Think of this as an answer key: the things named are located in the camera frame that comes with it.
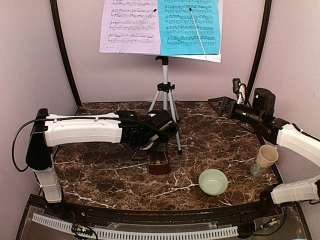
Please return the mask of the light blue music stand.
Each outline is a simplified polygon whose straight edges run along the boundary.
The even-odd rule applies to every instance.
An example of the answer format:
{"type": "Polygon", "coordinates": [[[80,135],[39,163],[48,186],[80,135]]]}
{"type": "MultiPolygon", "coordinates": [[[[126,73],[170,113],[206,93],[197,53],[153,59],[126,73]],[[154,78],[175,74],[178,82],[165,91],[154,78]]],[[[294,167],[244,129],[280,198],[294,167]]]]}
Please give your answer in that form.
{"type": "MultiPolygon", "coordinates": [[[[214,0],[213,2],[217,2],[217,7],[218,7],[218,20],[219,20],[219,27],[220,30],[222,30],[223,26],[223,0],[214,0]]],[[[177,57],[177,58],[184,58],[184,59],[193,59],[193,60],[200,60],[200,61],[205,61],[205,62],[213,62],[213,63],[221,63],[222,59],[222,54],[221,54],[221,46],[219,48],[219,54],[202,54],[202,55],[173,55],[171,57],[177,57]]],[[[162,62],[162,82],[157,85],[157,91],[154,95],[154,98],[151,102],[150,108],[148,110],[148,114],[155,113],[154,107],[156,105],[156,101],[159,97],[160,93],[163,93],[163,110],[168,111],[168,102],[170,105],[170,111],[173,120],[175,123],[180,122],[180,118],[178,116],[178,111],[177,107],[174,101],[173,93],[172,91],[175,89],[175,85],[171,84],[169,82],[169,77],[168,77],[168,67],[169,67],[169,57],[168,56],[157,56],[155,60],[161,60],[162,62]]],[[[182,155],[182,146],[181,146],[181,141],[180,141],[180,136],[179,132],[177,131],[176,135],[176,141],[177,141],[177,149],[178,149],[178,154],[182,155]]],[[[152,142],[153,145],[151,146],[148,145],[148,148],[141,148],[141,150],[148,150],[148,151],[153,151],[153,152],[160,152],[162,151],[160,147],[162,145],[167,148],[168,140],[157,140],[158,145],[156,147],[156,142],[152,142]]]]}

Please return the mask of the dark red wooden metronome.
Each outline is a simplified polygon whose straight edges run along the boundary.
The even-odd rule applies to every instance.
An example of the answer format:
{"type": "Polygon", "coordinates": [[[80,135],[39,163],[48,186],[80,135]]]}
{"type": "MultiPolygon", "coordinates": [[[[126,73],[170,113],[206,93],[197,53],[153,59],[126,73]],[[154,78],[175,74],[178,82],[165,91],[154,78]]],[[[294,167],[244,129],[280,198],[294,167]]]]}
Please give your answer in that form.
{"type": "Polygon", "coordinates": [[[171,172],[165,152],[153,151],[148,155],[148,169],[151,175],[165,175],[171,172]]]}

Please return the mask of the blue sheet music page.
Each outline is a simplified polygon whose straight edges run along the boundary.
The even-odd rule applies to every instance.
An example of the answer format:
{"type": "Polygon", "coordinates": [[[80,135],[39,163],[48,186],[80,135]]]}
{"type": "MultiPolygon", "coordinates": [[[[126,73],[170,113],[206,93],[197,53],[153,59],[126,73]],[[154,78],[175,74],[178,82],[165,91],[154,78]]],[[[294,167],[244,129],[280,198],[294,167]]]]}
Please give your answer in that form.
{"type": "Polygon", "coordinates": [[[217,0],[159,0],[163,56],[218,55],[221,45],[217,0]]]}

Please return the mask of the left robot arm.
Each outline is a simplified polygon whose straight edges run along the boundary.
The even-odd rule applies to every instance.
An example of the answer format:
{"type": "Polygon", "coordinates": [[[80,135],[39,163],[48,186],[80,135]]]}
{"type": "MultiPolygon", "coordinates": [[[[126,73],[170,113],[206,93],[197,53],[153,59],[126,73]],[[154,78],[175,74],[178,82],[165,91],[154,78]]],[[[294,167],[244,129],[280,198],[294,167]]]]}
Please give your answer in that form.
{"type": "Polygon", "coordinates": [[[175,136],[179,127],[167,110],[138,115],[122,110],[100,115],[57,115],[46,108],[38,110],[36,118],[23,124],[14,140],[27,125],[32,124],[25,162],[37,177],[45,200],[60,218],[67,218],[70,206],[63,201],[53,164],[53,148],[74,143],[128,144],[133,151],[150,151],[175,136]]]}

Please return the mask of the purple sheet music page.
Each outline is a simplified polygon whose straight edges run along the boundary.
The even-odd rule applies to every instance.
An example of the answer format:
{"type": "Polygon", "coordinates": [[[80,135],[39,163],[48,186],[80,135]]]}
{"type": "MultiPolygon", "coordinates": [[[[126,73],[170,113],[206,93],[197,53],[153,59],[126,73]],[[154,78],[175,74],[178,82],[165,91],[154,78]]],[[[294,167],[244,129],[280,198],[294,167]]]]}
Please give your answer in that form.
{"type": "Polygon", "coordinates": [[[157,0],[106,0],[100,53],[159,55],[161,37],[157,0]]]}

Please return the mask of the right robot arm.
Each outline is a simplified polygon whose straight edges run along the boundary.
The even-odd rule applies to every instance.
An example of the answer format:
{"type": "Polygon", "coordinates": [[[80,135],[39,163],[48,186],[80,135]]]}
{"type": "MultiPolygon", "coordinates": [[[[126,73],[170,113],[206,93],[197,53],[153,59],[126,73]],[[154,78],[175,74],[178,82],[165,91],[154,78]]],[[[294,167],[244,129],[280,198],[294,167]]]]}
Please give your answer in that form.
{"type": "MultiPolygon", "coordinates": [[[[276,96],[268,89],[256,88],[252,106],[239,104],[229,97],[208,100],[208,104],[219,116],[250,124],[255,132],[267,142],[287,148],[315,165],[320,164],[320,140],[298,128],[296,124],[273,116],[276,96]]],[[[266,197],[255,205],[255,213],[266,217],[274,210],[275,204],[309,201],[320,202],[320,177],[292,183],[282,183],[274,187],[266,197]]]]}

